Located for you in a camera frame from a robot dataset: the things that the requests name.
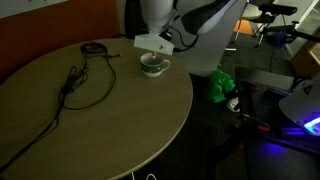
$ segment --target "machine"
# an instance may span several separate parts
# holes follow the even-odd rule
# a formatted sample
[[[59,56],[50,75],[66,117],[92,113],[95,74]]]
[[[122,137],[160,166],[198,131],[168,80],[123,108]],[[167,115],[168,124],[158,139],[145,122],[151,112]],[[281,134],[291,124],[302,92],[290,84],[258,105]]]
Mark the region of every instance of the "machine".
[[[179,15],[175,10],[178,0],[140,0],[143,19],[149,34],[135,37],[134,46],[150,51],[171,55],[174,45],[159,36],[166,31]],[[237,0],[216,0],[196,8],[181,17],[184,29],[193,35],[205,34],[212,29],[222,16]],[[281,8],[272,5],[269,8]],[[296,31],[295,25],[266,28],[264,31],[281,32],[282,43],[290,43],[296,37],[320,42],[320,38]],[[305,129],[309,134],[320,136],[320,74],[309,83],[283,98],[279,102],[281,111],[294,123]]]

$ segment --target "dark floor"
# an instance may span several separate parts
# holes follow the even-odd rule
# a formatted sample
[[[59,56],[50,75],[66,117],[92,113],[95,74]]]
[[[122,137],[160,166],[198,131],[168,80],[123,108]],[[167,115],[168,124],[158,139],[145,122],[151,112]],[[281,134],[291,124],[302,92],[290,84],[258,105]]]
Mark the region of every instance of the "dark floor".
[[[240,34],[234,45],[236,53],[226,52],[219,69],[234,78],[236,66],[245,66],[260,70],[270,70],[272,44],[264,40],[261,47],[254,48],[257,39]],[[289,56],[284,49],[275,48],[272,72],[292,75]],[[189,118],[172,144],[156,159],[135,172],[136,180],[144,180],[149,173],[158,180],[202,180],[205,177],[207,149],[215,147],[228,137],[224,129],[236,121],[237,113],[229,111],[225,102],[208,101],[203,90],[206,78],[191,75],[194,87],[194,99]],[[246,180],[244,152],[239,150],[212,169],[217,180]]]

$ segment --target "blue light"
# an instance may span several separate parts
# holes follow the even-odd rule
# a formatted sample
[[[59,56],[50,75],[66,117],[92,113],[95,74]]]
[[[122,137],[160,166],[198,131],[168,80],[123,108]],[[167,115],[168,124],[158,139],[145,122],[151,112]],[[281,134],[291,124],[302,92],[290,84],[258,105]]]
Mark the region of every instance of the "blue light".
[[[315,135],[320,135],[320,132],[314,128],[315,125],[317,125],[318,123],[320,123],[320,117],[306,123],[304,125],[304,127],[312,134],[315,134]]]

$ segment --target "chair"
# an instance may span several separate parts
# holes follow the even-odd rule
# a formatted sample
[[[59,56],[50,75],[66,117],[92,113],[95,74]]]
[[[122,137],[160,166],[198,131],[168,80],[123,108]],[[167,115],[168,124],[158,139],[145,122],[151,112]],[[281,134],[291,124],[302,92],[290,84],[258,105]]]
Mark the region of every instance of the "chair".
[[[238,24],[238,29],[237,29],[237,33],[236,36],[234,38],[234,40],[231,42],[232,44],[234,44],[237,41],[239,32],[240,32],[240,27],[241,27],[241,22],[242,20],[247,20],[250,22],[254,22],[254,23],[260,23],[261,25],[258,27],[257,30],[255,30],[254,32],[254,37],[257,36],[257,33],[260,32],[261,28],[263,27],[268,27],[271,23],[274,22],[275,20],[275,16],[267,14],[267,11],[261,11],[260,6],[263,5],[267,5],[267,4],[272,4],[274,2],[274,0],[270,0],[268,3],[263,3],[261,5],[258,5],[254,2],[250,2],[249,0],[247,1],[244,9],[243,9],[243,13],[241,18],[239,19],[239,24]]]

